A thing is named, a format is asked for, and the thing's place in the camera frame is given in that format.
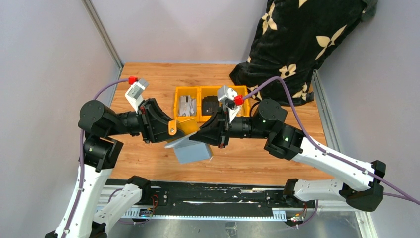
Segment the yellow leather card holder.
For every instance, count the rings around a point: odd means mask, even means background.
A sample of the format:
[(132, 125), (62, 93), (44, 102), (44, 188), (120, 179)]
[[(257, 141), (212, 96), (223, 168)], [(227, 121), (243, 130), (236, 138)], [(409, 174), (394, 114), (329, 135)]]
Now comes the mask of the yellow leather card holder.
[(195, 119), (172, 120), (168, 124), (169, 135), (183, 131), (185, 136), (169, 140), (165, 149), (173, 149), (176, 158), (181, 164), (191, 163), (202, 160), (211, 160), (213, 151), (208, 144), (193, 141), (189, 138), (199, 130), (199, 125)]

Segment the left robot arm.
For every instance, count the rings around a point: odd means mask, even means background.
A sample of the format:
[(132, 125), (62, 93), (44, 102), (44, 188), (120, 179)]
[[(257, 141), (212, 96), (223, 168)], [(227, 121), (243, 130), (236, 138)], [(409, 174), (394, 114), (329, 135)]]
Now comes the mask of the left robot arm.
[(115, 113), (98, 100), (86, 102), (80, 110), (80, 166), (70, 203), (59, 226), (49, 238), (105, 238), (112, 227), (134, 204), (158, 205), (151, 182), (131, 177), (120, 193), (102, 210), (98, 201), (123, 143), (116, 135), (142, 136), (146, 143), (160, 143), (184, 136), (171, 128), (173, 120), (158, 106), (154, 98), (140, 103), (137, 111)]

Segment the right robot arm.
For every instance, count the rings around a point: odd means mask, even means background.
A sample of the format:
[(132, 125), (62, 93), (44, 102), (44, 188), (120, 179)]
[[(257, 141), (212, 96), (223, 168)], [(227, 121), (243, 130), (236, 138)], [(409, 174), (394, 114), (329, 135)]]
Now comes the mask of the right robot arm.
[(343, 201), (352, 208), (373, 212), (383, 200), (380, 179), (386, 165), (345, 156), (305, 135), (301, 129), (288, 125), (288, 112), (272, 99), (257, 104), (250, 117), (231, 119), (225, 109), (218, 109), (190, 140), (224, 148), (231, 138), (265, 139), (264, 149), (271, 155), (304, 163), (332, 176), (327, 180), (289, 179), (283, 191), (284, 203), (324, 200)]

